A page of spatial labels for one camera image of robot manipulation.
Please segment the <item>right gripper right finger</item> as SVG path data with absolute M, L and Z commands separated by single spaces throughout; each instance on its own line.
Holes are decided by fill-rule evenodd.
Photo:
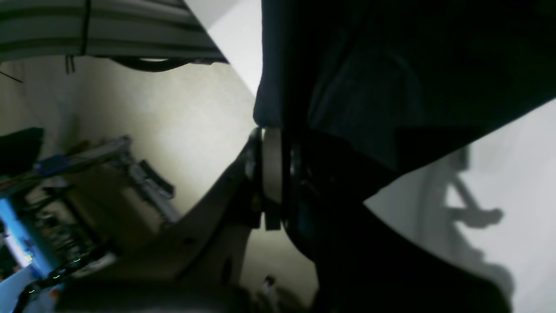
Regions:
M 314 262 L 314 313 L 509 313 L 503 290 L 418 247 L 363 204 L 402 173 L 316 131 L 284 133 L 282 220 Z

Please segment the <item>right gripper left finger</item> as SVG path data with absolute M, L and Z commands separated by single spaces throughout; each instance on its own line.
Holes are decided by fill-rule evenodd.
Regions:
M 253 229 L 280 230 L 282 135 L 256 128 L 203 198 L 152 242 L 66 283 L 57 313 L 242 313 Z

